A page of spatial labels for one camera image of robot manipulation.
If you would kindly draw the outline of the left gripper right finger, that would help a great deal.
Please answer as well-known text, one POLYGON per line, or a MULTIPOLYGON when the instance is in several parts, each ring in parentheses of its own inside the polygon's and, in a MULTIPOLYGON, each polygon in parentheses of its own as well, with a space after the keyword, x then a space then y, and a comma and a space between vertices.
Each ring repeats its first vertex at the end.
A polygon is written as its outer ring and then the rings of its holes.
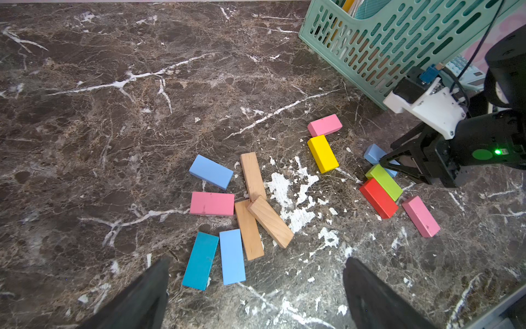
POLYGON ((357 328, 435 327, 360 260, 347 259, 342 279, 357 328))

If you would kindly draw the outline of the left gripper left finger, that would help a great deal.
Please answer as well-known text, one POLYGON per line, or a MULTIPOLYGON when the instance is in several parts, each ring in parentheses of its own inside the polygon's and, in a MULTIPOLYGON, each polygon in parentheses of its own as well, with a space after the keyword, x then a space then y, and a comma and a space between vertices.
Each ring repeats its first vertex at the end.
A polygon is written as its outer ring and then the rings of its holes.
POLYGON ((167 308, 168 268, 163 257, 80 328, 161 328, 167 308))

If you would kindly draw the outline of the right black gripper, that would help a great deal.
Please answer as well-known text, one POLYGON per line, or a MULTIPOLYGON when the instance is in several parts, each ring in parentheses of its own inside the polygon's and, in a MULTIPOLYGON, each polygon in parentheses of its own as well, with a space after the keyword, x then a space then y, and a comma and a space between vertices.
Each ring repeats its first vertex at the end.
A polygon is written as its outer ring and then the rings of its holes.
POLYGON ((419 123, 391 144, 392 151, 379 163, 385 169, 405 174, 413 181, 430 185, 440 180, 447 188, 462 186, 467 180, 467 169, 474 166, 504 165, 525 170, 525 113, 504 110, 493 114, 462 120, 451 140, 441 135, 422 149, 421 135, 427 125, 419 123), (426 161, 422 167, 401 165, 401 158, 411 157, 426 161))

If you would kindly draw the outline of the green block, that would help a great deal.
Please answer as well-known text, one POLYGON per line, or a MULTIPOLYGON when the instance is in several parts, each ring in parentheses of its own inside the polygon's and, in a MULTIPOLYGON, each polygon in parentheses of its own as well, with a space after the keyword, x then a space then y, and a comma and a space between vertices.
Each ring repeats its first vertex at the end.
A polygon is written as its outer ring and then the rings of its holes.
POLYGON ((403 193, 402 188, 380 164, 374 165, 366 172, 365 176, 368 179, 375 179, 394 202, 396 202, 403 193))

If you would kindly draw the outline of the red block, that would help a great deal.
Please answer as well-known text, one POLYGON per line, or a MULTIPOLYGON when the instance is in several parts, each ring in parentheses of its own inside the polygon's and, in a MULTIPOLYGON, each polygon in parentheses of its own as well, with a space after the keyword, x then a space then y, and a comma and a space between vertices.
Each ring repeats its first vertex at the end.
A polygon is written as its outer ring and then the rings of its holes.
POLYGON ((376 179, 367 180, 359 191, 382 219, 390 219, 397 212, 398 205, 376 179))

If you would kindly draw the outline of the yellow block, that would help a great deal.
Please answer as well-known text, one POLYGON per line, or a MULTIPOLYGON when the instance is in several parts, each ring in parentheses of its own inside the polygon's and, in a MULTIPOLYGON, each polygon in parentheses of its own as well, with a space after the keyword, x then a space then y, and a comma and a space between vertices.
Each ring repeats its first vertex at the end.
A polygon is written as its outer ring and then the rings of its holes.
POLYGON ((312 137, 308 141, 308 147, 315 159, 319 171, 324 174, 339 167, 339 163, 331 150, 325 135, 312 137))

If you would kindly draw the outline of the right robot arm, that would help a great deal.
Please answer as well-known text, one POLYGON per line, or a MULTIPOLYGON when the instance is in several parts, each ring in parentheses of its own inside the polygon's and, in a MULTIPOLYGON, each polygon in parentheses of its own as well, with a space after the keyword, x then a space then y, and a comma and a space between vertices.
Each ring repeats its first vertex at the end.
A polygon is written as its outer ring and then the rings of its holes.
POLYGON ((478 107, 457 100, 436 65, 410 70, 384 104, 421 123, 392 143, 392 152, 379 159, 383 168, 447 188, 463 184, 467 167, 525 169, 525 27, 500 40, 485 59, 485 103, 478 107))

